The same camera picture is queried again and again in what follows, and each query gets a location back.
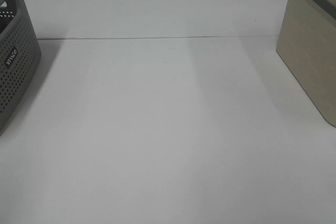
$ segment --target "gray plastic basket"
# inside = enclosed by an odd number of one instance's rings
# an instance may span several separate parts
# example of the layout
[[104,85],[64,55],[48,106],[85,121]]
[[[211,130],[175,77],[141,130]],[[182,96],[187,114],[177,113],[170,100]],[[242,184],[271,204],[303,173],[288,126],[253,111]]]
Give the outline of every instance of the gray plastic basket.
[[0,7],[0,131],[28,88],[41,58],[24,0],[4,1]]

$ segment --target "white surface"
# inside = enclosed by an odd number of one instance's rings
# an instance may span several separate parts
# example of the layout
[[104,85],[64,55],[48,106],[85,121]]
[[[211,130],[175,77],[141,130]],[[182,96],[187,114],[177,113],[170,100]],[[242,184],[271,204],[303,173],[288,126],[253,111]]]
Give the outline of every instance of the white surface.
[[[26,1],[39,37],[81,38],[277,35],[286,5]],[[41,40],[0,137],[0,223],[334,223],[336,130],[276,42]]]
[[336,130],[276,41],[41,41],[0,141],[0,222],[333,223]]
[[25,0],[39,38],[278,35],[287,0]]

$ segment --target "beige plastic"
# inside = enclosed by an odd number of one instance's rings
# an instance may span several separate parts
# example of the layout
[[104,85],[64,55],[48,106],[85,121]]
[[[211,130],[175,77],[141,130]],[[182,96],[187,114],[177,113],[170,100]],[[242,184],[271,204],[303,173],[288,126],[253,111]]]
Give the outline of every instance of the beige plastic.
[[336,127],[336,20],[312,0],[289,0],[277,52]]

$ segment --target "beige storage box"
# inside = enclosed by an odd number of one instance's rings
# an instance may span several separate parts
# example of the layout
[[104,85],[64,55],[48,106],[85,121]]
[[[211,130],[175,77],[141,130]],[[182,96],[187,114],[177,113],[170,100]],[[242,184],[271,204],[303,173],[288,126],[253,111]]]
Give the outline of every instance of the beige storage box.
[[336,0],[288,0],[277,52],[336,126]]

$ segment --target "plastic basket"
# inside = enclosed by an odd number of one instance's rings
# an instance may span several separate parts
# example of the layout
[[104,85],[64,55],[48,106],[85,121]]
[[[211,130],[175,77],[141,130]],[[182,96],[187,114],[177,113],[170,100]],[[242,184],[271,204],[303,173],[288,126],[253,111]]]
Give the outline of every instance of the plastic basket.
[[24,0],[0,4],[1,131],[30,84],[41,51]]

